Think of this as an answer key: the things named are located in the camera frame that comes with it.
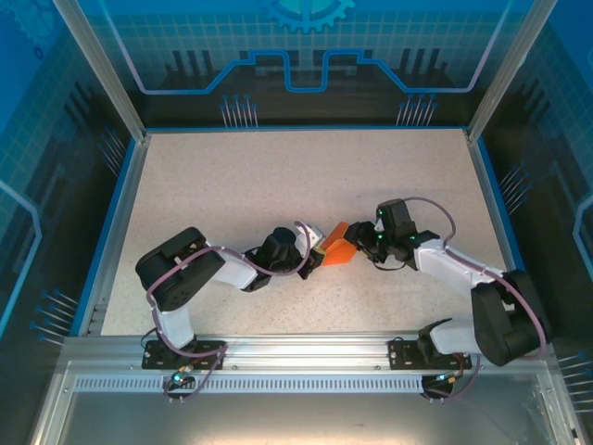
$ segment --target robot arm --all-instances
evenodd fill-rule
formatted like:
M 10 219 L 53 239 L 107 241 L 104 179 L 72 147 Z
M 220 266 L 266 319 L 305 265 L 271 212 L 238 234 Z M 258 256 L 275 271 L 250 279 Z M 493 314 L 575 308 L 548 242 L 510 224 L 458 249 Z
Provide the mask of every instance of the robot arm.
M 345 238 L 375 264 L 394 255 L 411 269 L 438 278 L 471 300 L 472 320 L 446 319 L 421 329 L 418 346 L 427 362 L 439 355 L 463 352 L 481 353 L 502 366 L 537 349 L 540 342 L 534 323 L 513 294 L 493 275 L 519 291 L 536 314 L 546 341 L 551 340 L 548 318 L 525 272 L 504 273 L 446 247 L 437 234 L 418 233 L 402 199 L 380 204 L 376 216 L 375 224 L 352 224 Z M 514 308 L 507 310 L 505 304 Z
M 375 265 L 394 256 L 411 269 L 428 273 L 469 298 L 473 319 L 442 320 L 419 332 L 418 348 L 424 360 L 453 352 L 482 353 L 492 363 L 502 366 L 524 356 L 540 345 L 537 329 L 517 298 L 498 281 L 510 284 L 535 313 L 547 342 L 551 328 L 529 276 L 522 271 L 504 273 L 481 264 L 446 246 L 437 234 L 418 232 L 410 218 L 406 201 L 394 199 L 377 207 L 373 222 L 351 224 L 344 234 L 346 241 L 367 255 Z M 195 338 L 186 303 L 209 280 L 230 284 L 245 292 L 266 286 L 270 273 L 298 270 L 303 279 L 322 264 L 322 254 L 315 248 L 322 242 L 322 233 L 303 225 L 299 235 L 283 227 L 268 235 L 261 247 L 244 254 L 245 262 L 224 250 L 209 251 L 188 263 L 178 273 L 158 286 L 153 297 L 162 333 L 171 344 L 181 349 Z M 176 264 L 209 246 L 195 228 L 185 229 L 174 238 L 147 253 L 136 265 L 142 285 L 148 289 Z
M 307 245 L 311 250 L 323 237 L 319 229 L 307 224 L 297 229 L 299 234 L 295 235 L 285 227 L 277 227 L 266 237 L 261 247 L 244 254 L 248 261 L 240 260 L 228 250 L 210 251 L 159 285 L 153 293 L 157 303 L 156 316 L 162 334 L 172 346 L 180 350 L 195 339 L 187 302 L 208 281 L 218 281 L 245 292 L 253 292 L 266 286 L 271 275 L 256 270 L 251 264 L 274 273 L 295 270 L 308 254 Z M 136 264 L 136 273 L 144 289 L 148 289 L 173 267 L 208 247 L 209 243 L 200 231 L 189 227 L 145 254 Z M 306 271 L 311 270 L 309 263 L 298 271 L 303 279 L 307 279 Z

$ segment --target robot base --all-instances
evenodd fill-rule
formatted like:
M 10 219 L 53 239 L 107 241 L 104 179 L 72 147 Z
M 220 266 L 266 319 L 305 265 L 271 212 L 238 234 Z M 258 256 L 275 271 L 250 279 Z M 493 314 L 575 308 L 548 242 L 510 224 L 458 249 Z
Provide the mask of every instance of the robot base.
M 389 354 L 389 367 L 392 371 L 403 370 L 439 370 L 456 371 L 460 369 L 460 363 L 453 355 L 439 355 L 427 362 L 418 348 L 418 341 L 406 341 L 394 339 L 387 342 Z M 469 356 L 463 357 L 463 369 L 472 369 L 472 360 Z
M 187 346 L 183 347 L 186 352 L 208 352 L 216 350 L 226 345 L 224 341 L 198 341 L 192 340 Z M 176 354 L 167 345 L 160 340 L 150 340 L 146 342 L 145 354 L 142 359 L 142 369 L 167 369 L 177 370 L 182 366 L 192 363 L 195 370 L 209 370 L 216 360 L 216 355 L 210 355 L 203 359 L 192 359 Z M 222 359 L 215 369 L 222 369 Z

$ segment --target blue enclosure wall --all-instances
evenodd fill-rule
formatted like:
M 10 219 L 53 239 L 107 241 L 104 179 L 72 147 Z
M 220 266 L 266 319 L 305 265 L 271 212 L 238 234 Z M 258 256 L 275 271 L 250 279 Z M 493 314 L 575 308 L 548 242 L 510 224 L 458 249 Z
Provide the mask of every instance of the blue enclosure wall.
M 82 1 L 150 127 L 465 125 L 530 5 Z
M 0 59 L 0 442 L 20 444 L 71 321 L 42 295 L 76 306 L 130 135 L 51 2 L 0 0 Z
M 593 345 L 592 16 L 558 2 L 484 133 L 560 355 Z

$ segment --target white tabletop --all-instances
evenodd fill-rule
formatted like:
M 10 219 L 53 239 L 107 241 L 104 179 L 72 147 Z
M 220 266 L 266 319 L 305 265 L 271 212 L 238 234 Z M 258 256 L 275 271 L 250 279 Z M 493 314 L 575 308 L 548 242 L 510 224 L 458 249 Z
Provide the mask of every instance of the white tabletop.
M 153 327 L 134 266 L 186 227 L 197 227 L 212 245 L 243 251 L 276 226 L 295 229 L 294 220 L 329 235 L 342 221 L 372 220 L 383 201 L 412 195 L 453 214 L 453 247 L 503 268 L 461 130 L 153 135 L 102 334 Z M 419 230 L 448 234 L 439 210 L 416 202 L 409 209 Z M 188 304 L 198 334 L 407 330 L 471 315 L 469 296 L 410 268 L 377 271 L 361 255 L 306 281 L 272 278 L 253 293 L 208 283 Z

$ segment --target metal frame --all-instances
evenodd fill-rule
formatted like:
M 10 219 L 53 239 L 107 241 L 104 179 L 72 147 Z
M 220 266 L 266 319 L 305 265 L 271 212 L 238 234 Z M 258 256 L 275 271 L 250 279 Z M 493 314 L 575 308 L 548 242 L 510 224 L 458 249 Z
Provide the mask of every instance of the metal frame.
M 105 246 L 101 253 L 101 259 L 96 269 L 93 287 L 84 308 L 81 326 L 76 333 L 78 336 L 86 336 L 91 331 L 90 323 L 93 321 L 95 308 L 107 308 L 149 146 L 150 136 L 147 136 L 142 143 L 136 145 L 132 153 L 130 166 L 121 188 L 120 200 L 113 215 L 111 226 L 109 227 Z M 100 329 L 93 329 L 92 331 L 100 332 Z
M 510 270 L 518 267 L 517 260 L 512 253 L 511 242 L 509 241 L 512 234 L 508 234 L 504 223 L 502 222 L 501 212 L 506 211 L 504 208 L 498 206 L 498 202 L 495 196 L 493 185 L 488 179 L 488 172 L 486 170 L 486 164 L 482 154 L 480 153 L 480 147 L 477 141 L 470 140 L 469 135 L 466 133 L 465 138 L 467 141 L 467 147 L 470 150 L 470 156 L 472 158 L 473 167 L 477 173 L 478 183 L 482 188 L 482 195 L 484 195 L 484 201 L 488 208 L 490 219 L 494 227 L 494 233 L 497 236 L 498 245 L 502 253 L 502 259 L 504 260 L 507 268 Z
M 140 182 L 148 141 L 145 128 L 132 102 L 127 96 L 116 72 L 109 63 L 90 23 L 75 0 L 54 0 L 72 35 L 82 49 L 91 67 L 107 91 L 116 110 L 139 146 L 131 161 L 123 186 L 121 199 L 109 231 L 91 298 L 86 308 L 81 334 L 87 332 L 95 307 L 105 306 L 117 269 L 127 223 Z M 476 111 L 469 127 L 468 147 L 482 186 L 486 204 L 495 226 L 504 259 L 509 267 L 515 266 L 511 245 L 505 234 L 492 185 L 488 181 L 486 166 L 477 140 L 492 116 L 511 80 L 521 67 L 527 52 L 544 26 L 556 0 L 535 0 L 525 18 L 509 53 L 503 60 L 494 81 Z M 238 376 L 247 381 L 278 379 L 295 380 L 296 376 L 309 376 L 337 381 L 340 378 L 359 378 L 361 381 L 401 380 L 417 382 L 422 371 L 397 372 L 389 369 L 387 341 L 395 336 L 406 339 L 417 337 L 415 332 L 352 333 L 336 335 L 257 336 L 257 337 L 204 337 L 222 339 L 230 345 L 223 369 L 215 374 L 221 382 Z M 87 391 L 88 382 L 103 382 L 93 390 L 118 392 L 157 392 L 158 382 L 170 372 L 144 371 L 140 368 L 143 350 L 139 337 L 70 337 L 64 346 L 57 369 L 51 381 L 41 410 L 32 443 L 35 445 L 59 443 L 74 392 Z M 579 438 L 583 431 L 576 420 L 574 408 L 563 384 L 556 360 L 515 361 L 503 368 L 484 363 L 485 375 L 534 375 L 534 387 L 542 413 L 547 413 L 548 427 L 558 443 L 573 444 L 573 428 Z M 129 386 L 110 383 L 125 379 L 140 382 Z M 145 386 L 143 382 L 153 382 Z
M 138 143 L 143 142 L 146 129 L 81 7 L 76 0 L 53 1 L 128 131 Z
M 107 303 L 147 146 L 148 141 L 145 141 L 131 159 L 86 310 L 85 323 L 82 324 L 83 332 L 91 323 L 95 306 Z M 488 181 L 481 152 L 477 144 L 468 144 L 468 147 L 498 239 L 504 240 L 507 237 L 499 221 L 494 191 Z M 505 261 L 511 267 L 514 264 L 511 251 L 504 245 L 503 251 Z M 421 375 L 440 374 L 441 371 L 391 371 L 386 343 L 395 336 L 415 339 L 417 333 L 201 337 L 221 339 L 230 345 L 223 369 L 213 376 L 212 387 L 207 387 L 205 392 L 405 392 L 402 388 L 407 392 L 419 392 L 417 386 Z M 32 443 L 58 443 L 75 392 L 160 392 L 162 379 L 170 376 L 170 372 L 142 370 L 142 354 L 139 337 L 66 338 Z M 578 437 L 583 437 L 553 357 L 547 361 L 515 361 L 502 368 L 485 362 L 484 367 L 481 371 L 484 375 L 534 376 L 537 380 L 534 387 L 537 406 L 540 412 L 546 414 L 549 433 L 560 444 L 574 444 L 573 428 Z M 331 387 L 331 382 L 335 385 L 335 382 L 341 381 L 356 381 L 360 386 L 348 389 L 346 386 Z M 320 385 L 320 389 L 312 391 L 305 386 L 290 387 L 290 382 L 313 382 Z
M 548 21 L 549 14 L 556 6 L 557 1 L 534 0 L 521 29 L 517 32 L 507 55 L 498 68 L 497 74 L 488 87 L 482 102 L 480 102 L 478 110 L 473 115 L 468 127 L 468 133 L 472 143 L 476 143 L 478 137 L 484 131 L 500 100 L 502 100 L 509 85 L 511 85 L 512 79 L 523 65 L 527 53 L 529 53 L 529 50 L 536 41 L 539 32 L 546 24 L 546 21 Z
M 421 375 L 439 374 L 439 371 L 391 371 L 387 341 L 395 336 L 413 339 L 416 338 L 416 333 L 204 337 L 222 339 L 230 345 L 223 369 L 215 374 L 219 383 L 215 383 L 210 392 L 421 392 L 412 388 L 414 382 Z M 32 443 L 45 445 L 59 442 L 75 392 L 160 392 L 160 382 L 170 372 L 142 370 L 142 354 L 139 337 L 67 338 Z M 570 406 L 570 399 L 567 399 L 557 367 L 552 375 L 546 361 L 515 361 L 502 368 L 489 362 L 484 362 L 483 365 L 483 375 L 536 376 L 536 400 L 540 411 L 548 413 L 546 420 L 550 433 L 559 444 L 574 444 L 574 424 L 571 422 L 571 414 L 566 410 L 566 406 Z M 286 384 L 282 382 L 299 378 L 302 381 L 303 377 L 314 379 L 315 382 L 356 380 L 366 383 L 366 386 L 360 385 L 359 388 L 349 388 L 346 391 L 341 388 L 339 391 L 335 388 L 330 390 L 328 385 L 321 385 L 320 389 L 303 387 L 298 390 L 283 390 Z M 261 388 L 255 388 L 254 385 L 249 391 L 245 391 L 245 386 L 234 389 L 231 384 L 225 383 L 237 379 L 260 382 Z M 411 387 L 403 390 L 402 386 L 384 388 L 385 382 L 394 381 L 411 382 Z

